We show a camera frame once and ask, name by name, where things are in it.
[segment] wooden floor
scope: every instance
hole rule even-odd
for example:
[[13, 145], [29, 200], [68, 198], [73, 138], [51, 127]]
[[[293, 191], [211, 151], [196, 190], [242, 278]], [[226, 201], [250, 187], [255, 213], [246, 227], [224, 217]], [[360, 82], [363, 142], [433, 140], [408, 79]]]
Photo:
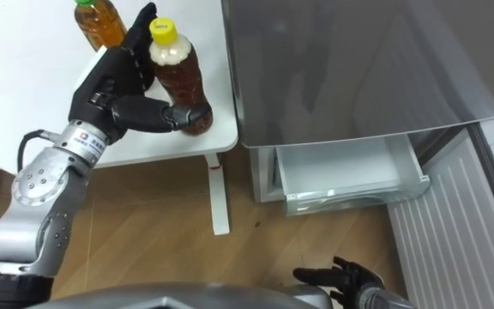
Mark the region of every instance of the wooden floor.
[[[285, 218], [253, 201], [248, 153], [225, 154], [232, 232], [213, 236], [202, 157], [96, 170], [53, 297], [136, 282], [228, 282], [273, 288], [292, 269], [328, 267], [333, 255], [378, 272], [405, 295], [385, 207]], [[12, 176], [0, 172], [0, 216]]]

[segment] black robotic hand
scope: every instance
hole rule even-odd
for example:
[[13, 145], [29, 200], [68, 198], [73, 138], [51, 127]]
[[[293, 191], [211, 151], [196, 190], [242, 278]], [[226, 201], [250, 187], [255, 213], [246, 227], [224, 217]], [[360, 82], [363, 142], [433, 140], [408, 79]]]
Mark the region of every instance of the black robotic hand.
[[292, 274], [297, 280], [313, 286], [336, 288], [331, 291], [332, 299], [337, 300], [344, 309], [357, 309], [359, 296], [367, 288], [384, 288], [383, 279], [365, 267], [334, 257], [332, 269], [297, 268]]
[[148, 25], [156, 12], [155, 4], [147, 4], [122, 44], [108, 49], [74, 92], [69, 121], [94, 125], [108, 136], [107, 144], [121, 139], [127, 129], [155, 133], [180, 130], [211, 112], [208, 103], [188, 109], [144, 96], [155, 79]]

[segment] open drawer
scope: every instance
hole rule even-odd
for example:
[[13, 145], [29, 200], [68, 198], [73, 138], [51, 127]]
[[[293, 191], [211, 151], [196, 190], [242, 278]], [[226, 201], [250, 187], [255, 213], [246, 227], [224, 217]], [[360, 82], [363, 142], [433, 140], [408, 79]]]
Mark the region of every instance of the open drawer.
[[287, 215], [398, 202], [430, 185], [406, 135], [276, 149]]

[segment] table leg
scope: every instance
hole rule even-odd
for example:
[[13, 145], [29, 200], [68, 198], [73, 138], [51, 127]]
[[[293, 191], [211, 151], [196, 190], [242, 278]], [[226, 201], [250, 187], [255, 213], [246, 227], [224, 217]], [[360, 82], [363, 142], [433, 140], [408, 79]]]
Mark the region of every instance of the table leg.
[[208, 164], [213, 232], [215, 235], [228, 234], [230, 233], [230, 223], [228, 222], [223, 167], [217, 154], [205, 154], [205, 160]]

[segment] brown liquid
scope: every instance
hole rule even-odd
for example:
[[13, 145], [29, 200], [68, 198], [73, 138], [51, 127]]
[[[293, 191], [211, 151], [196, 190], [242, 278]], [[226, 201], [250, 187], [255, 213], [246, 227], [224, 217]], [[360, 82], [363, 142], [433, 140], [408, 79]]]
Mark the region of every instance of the brown liquid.
[[95, 51], [103, 45], [106, 47], [120, 45], [127, 32], [116, 8], [109, 0], [96, 0], [93, 4], [77, 5], [75, 21]]
[[[181, 61], [180, 64], [154, 64], [154, 68], [155, 75], [171, 97], [172, 104], [190, 107], [198, 103], [207, 102], [207, 98], [203, 93], [202, 72], [199, 70], [194, 46], [192, 46], [188, 57]], [[207, 131], [212, 123], [213, 114], [209, 113], [183, 129], [183, 132], [200, 135]]]

